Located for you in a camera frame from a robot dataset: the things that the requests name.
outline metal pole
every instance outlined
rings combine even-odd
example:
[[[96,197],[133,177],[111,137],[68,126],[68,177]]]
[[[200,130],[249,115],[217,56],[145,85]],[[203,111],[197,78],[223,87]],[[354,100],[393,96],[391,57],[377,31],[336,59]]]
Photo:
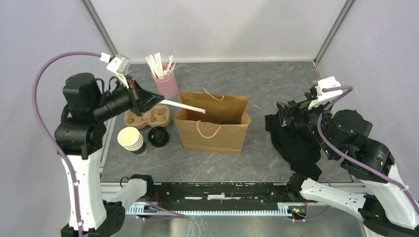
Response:
[[[99,32],[100,36],[102,37],[103,41],[105,42],[106,46],[108,47],[109,51],[113,55],[117,55],[118,51],[114,46],[114,43],[112,42],[111,38],[109,37],[108,32],[105,29],[105,26],[103,25],[102,21],[99,18],[99,15],[97,14],[96,10],[94,9],[93,4],[90,0],[81,0],[84,7],[86,8],[87,13],[89,14],[90,18],[92,19],[97,31]]]
[[[340,11],[339,15],[337,16],[335,22],[333,23],[332,28],[330,29],[325,41],[322,44],[319,52],[317,53],[316,57],[314,58],[314,63],[318,64],[322,57],[324,56],[326,50],[328,49],[329,45],[333,41],[333,38],[336,35],[336,32],[339,30],[342,22],[345,20],[346,16],[348,15],[349,10],[352,8],[354,2],[356,0],[346,0],[345,4],[343,5],[342,10]]]

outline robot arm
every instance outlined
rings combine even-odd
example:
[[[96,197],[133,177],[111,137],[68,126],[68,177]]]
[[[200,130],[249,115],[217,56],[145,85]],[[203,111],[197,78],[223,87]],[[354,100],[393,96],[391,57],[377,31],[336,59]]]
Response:
[[[323,79],[315,82],[310,93],[306,93],[307,100],[286,104],[279,102],[277,106],[283,115],[281,123],[283,126],[306,126],[328,159],[339,160],[342,155],[353,158],[354,162],[344,159],[340,166],[361,180],[373,195],[345,193],[298,174],[291,177],[289,187],[305,199],[319,201],[352,214],[380,235],[394,236],[396,233],[397,236],[419,236],[419,218],[415,210],[418,204],[412,202],[400,186],[388,181],[389,178],[404,185],[388,147],[368,138],[372,124],[356,111],[342,110],[332,116],[329,108],[333,104],[328,104],[341,95],[342,91],[333,91],[328,95],[330,92],[325,92],[324,88],[338,86],[340,83],[333,77]],[[323,118],[318,126],[320,115]],[[376,173],[388,178],[383,179]]]
[[[101,61],[118,79],[113,91],[105,91],[102,79],[92,74],[81,73],[66,80],[63,88],[67,105],[64,107],[61,124],[55,131],[55,140],[69,158],[77,182],[73,183],[71,172],[66,168],[71,214],[61,236],[73,237],[82,228],[84,233],[95,237],[108,237],[122,227],[125,210],[144,195],[149,195],[147,183],[151,177],[133,175],[129,182],[113,198],[102,200],[99,178],[99,162],[102,155],[104,121],[127,110],[143,115],[158,103],[170,104],[205,113],[205,110],[166,101],[164,96],[145,90],[128,75],[130,60],[122,55],[111,57],[101,54]],[[100,91],[97,81],[102,81]],[[78,186],[80,201],[74,199],[73,186]],[[82,222],[77,221],[76,206],[80,206]]]

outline cardboard cup holder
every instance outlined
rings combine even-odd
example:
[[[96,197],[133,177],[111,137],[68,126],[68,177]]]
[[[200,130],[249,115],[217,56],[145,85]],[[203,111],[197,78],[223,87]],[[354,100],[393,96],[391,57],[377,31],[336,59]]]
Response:
[[[142,129],[151,127],[166,127],[170,123],[170,110],[165,105],[156,105],[143,116],[137,116],[131,110],[125,112],[124,123],[126,126]]]

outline white wall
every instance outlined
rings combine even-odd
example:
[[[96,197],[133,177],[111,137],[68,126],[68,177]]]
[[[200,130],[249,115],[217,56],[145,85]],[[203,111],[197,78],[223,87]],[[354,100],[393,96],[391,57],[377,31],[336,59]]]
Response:
[[[118,52],[177,61],[310,60],[345,0],[92,0]]]
[[[320,62],[356,90],[337,109],[357,109],[374,124],[371,137],[393,153],[403,180],[419,198],[419,1],[356,1]]]
[[[35,120],[31,89],[47,60],[80,50],[106,51],[81,1],[1,1],[1,236],[56,237],[68,222],[64,167]],[[105,67],[83,56],[63,59],[46,71],[38,99],[50,131],[58,126],[65,105],[64,80],[81,72],[107,79]]]

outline white paper cup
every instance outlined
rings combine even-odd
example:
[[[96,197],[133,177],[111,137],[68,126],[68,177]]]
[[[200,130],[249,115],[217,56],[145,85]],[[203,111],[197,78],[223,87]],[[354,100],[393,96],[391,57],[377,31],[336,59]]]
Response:
[[[144,138],[135,127],[126,127],[118,133],[118,143],[131,151],[132,153],[142,156],[147,152]]]

